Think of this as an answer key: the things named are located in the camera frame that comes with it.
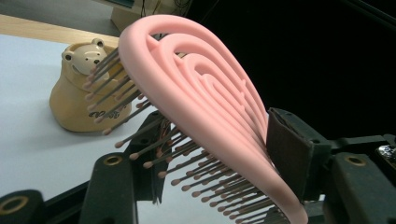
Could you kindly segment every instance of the pink hairbrush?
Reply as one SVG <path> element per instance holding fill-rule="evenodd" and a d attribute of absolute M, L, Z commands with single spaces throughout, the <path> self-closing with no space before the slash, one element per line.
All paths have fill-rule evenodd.
<path fill-rule="evenodd" d="M 158 40 L 155 35 L 164 37 Z M 148 150 L 158 150 L 175 137 L 174 151 L 158 151 L 158 159 L 144 166 L 149 168 L 158 161 L 170 161 L 203 148 L 201 155 L 176 168 L 200 159 L 206 161 L 172 181 L 172 185 L 193 177 L 196 181 L 182 188 L 186 191 L 201 184 L 210 185 L 218 179 L 210 187 L 196 190 L 192 196 L 207 193 L 202 201 L 211 201 L 211 206 L 219 205 L 218 210 L 236 219 L 236 223 L 270 221 L 272 217 L 266 211 L 271 207 L 279 208 L 280 216 L 290 223 L 308 222 L 303 205 L 266 154 L 267 114 L 262 100 L 239 62 L 214 34 L 194 21 L 177 16 L 142 18 L 122 32 L 118 51 L 98 64 L 84 87 L 89 89 L 115 58 L 120 59 L 128 74 L 125 79 L 131 79 L 139 91 L 119 97 L 125 99 L 120 100 L 113 111 L 122 109 L 135 98 L 141 99 L 143 95 L 147 98 L 139 105 L 140 109 L 120 124 L 150 104 L 158 108 L 168 124 L 175 124 L 168 137 L 132 154 L 131 160 Z M 111 133 L 120 124 L 109 127 L 104 134 Z M 133 137 L 118 142 L 116 147 Z M 182 143 L 181 140 L 188 138 L 189 142 Z M 160 172 L 159 176 L 165 177 L 176 168 Z"/>

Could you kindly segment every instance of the vented brush back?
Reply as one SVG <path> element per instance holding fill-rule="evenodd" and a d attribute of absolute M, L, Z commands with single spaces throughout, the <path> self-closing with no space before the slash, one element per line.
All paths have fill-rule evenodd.
<path fill-rule="evenodd" d="M 223 201 L 230 202 L 232 196 L 229 193 L 239 197 L 239 204 L 235 204 L 244 204 L 240 208 L 230 210 L 235 204 L 219 208 L 220 211 L 228 211 L 224 214 L 230 215 L 231 219 L 241 217 L 252 209 L 268 208 L 274 204 L 289 222 L 307 223 L 303 206 L 266 154 L 267 114 L 262 100 L 244 69 L 214 34 L 202 25 L 181 17 L 148 16 L 122 32 L 118 54 L 129 79 L 166 120 L 176 125 L 171 134 L 191 139 L 189 143 L 177 147 L 175 152 L 182 148 L 186 151 L 201 147 L 205 150 L 203 154 L 209 158 L 207 163 L 213 166 L 209 168 L 201 162 L 199 166 L 204 167 L 205 172 L 198 174 L 194 171 L 174 180 L 173 185 L 189 175 L 196 179 L 203 173 L 212 176 L 184 186 L 183 190 L 207 184 L 221 176 L 230 176 L 227 180 L 220 180 L 216 186 L 195 191 L 192 195 L 196 197 L 209 189 L 220 188 L 215 195 L 202 199 L 203 202 L 217 196 L 225 199 L 213 202 L 211 206 Z M 93 80 L 94 77 L 90 77 L 85 85 L 87 89 Z M 127 97 L 124 103 L 136 96 Z M 129 139 L 116 146 L 120 147 Z M 170 161 L 175 152 L 166 154 L 163 151 L 158 157 Z M 131 159 L 135 160 L 139 155 L 135 153 Z M 148 168 L 153 164 L 155 161 L 145 163 Z M 252 195 L 261 195 L 262 199 L 248 206 L 248 201 L 243 200 Z M 255 223 L 253 219 L 239 218 L 237 222 L 250 220 L 247 223 Z M 268 213 L 262 215 L 261 222 L 266 219 L 270 220 Z"/>

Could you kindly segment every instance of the pink brush head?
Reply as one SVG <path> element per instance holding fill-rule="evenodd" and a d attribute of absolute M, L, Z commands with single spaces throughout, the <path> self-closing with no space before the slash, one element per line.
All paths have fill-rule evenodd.
<path fill-rule="evenodd" d="M 155 39 L 157 34 L 164 37 Z M 291 223 L 307 223 L 303 206 L 266 154 L 267 113 L 262 100 L 242 66 L 214 34 L 178 16 L 148 16 L 122 32 L 118 51 L 126 73 L 140 92 L 183 134 L 225 165 L 207 172 L 212 179 L 216 171 L 224 176 L 237 172 L 252 188 L 234 177 L 230 186 L 240 184 L 243 187 L 239 189 L 244 191 L 235 192 L 233 197 L 244 198 L 259 189 Z M 211 181 L 194 172 L 192 175 L 199 178 L 196 183 Z M 172 185 L 182 180 L 176 179 Z M 183 190 L 195 185 L 186 185 Z M 193 196 L 207 190 L 195 191 Z M 221 195 L 225 199 L 210 205 L 232 200 L 228 193 L 219 192 Z"/>

